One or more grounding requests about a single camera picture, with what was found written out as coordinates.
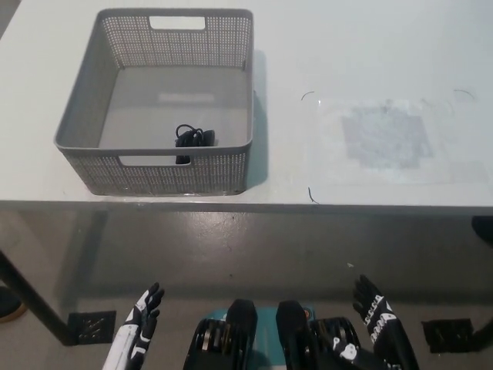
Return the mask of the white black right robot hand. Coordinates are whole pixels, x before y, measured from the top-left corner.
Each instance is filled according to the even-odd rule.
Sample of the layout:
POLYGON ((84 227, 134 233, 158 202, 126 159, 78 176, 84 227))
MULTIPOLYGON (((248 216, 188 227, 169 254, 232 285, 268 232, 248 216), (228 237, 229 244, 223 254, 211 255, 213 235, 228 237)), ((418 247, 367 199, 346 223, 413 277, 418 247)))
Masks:
POLYGON ((400 318, 388 299, 364 274, 355 281, 354 310, 360 315, 373 350, 329 335, 330 349, 352 369, 419 369, 418 360, 400 318))

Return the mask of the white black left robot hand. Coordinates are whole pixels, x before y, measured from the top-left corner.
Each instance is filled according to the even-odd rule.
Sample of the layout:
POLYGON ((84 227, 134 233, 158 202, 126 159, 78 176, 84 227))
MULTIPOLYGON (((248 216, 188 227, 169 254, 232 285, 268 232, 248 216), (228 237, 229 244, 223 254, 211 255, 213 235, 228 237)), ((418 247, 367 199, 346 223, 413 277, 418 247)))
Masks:
POLYGON ((164 294, 158 282, 144 291, 116 332, 102 369, 140 370, 143 367, 164 294))

